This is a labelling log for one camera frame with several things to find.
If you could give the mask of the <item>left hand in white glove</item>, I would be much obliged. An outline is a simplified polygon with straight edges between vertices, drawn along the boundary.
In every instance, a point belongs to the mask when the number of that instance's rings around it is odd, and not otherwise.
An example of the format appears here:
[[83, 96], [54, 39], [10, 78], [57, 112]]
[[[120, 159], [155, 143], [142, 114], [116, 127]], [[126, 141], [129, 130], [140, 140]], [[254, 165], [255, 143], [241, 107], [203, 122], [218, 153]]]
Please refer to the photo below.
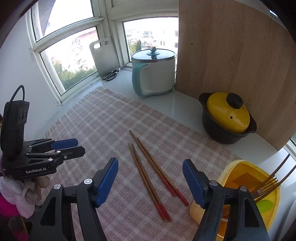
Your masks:
[[4, 199], [16, 206], [19, 214], [28, 219], [35, 211], [35, 206], [40, 206], [42, 189], [50, 184], [48, 176], [41, 176], [24, 183], [11, 177], [1, 177], [1, 195]]

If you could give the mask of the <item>pink sleeve forearm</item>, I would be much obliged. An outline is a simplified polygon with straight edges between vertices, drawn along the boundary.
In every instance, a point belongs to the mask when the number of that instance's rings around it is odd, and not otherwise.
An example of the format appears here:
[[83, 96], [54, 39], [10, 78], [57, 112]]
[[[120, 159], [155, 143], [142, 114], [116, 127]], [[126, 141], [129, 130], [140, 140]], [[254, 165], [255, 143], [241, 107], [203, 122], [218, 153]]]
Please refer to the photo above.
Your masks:
[[17, 227], [9, 225], [11, 219], [18, 217], [19, 212], [16, 206], [10, 204], [1, 195], [1, 240], [28, 240], [29, 235], [24, 230], [22, 223], [17, 223]]

